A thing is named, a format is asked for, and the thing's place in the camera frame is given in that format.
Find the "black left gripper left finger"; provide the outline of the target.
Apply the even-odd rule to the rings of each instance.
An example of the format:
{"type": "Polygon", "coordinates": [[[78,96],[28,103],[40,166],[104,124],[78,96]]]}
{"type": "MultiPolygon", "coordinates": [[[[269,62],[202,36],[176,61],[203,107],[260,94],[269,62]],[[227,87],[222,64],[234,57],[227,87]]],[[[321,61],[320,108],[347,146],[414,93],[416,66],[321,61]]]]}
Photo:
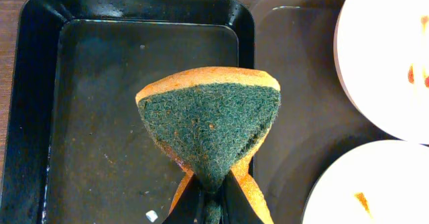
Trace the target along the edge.
{"type": "Polygon", "coordinates": [[[203,224],[204,191],[193,175],[176,206],[162,224],[203,224]]]}

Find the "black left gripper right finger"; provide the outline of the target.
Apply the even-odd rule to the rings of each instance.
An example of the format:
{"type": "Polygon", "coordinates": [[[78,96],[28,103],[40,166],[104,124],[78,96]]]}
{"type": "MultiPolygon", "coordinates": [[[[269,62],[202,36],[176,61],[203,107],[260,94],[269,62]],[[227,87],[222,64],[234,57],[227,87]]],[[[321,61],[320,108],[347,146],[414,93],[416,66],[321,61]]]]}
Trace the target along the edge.
{"type": "Polygon", "coordinates": [[[232,172],[221,186],[222,224],[263,224],[247,200],[232,172]]]}

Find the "green and orange sponge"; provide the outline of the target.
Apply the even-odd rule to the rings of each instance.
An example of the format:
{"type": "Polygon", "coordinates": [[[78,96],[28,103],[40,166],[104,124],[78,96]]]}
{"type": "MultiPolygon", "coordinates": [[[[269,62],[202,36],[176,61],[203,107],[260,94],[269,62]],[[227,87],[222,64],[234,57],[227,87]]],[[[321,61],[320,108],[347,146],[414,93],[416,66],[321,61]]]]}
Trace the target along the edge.
{"type": "Polygon", "coordinates": [[[172,207],[192,177],[214,193],[232,174],[255,214],[271,223],[249,165],[280,108],[280,84],[274,77],[247,68],[194,68],[147,85],[135,102],[152,140],[185,173],[172,207]]]}

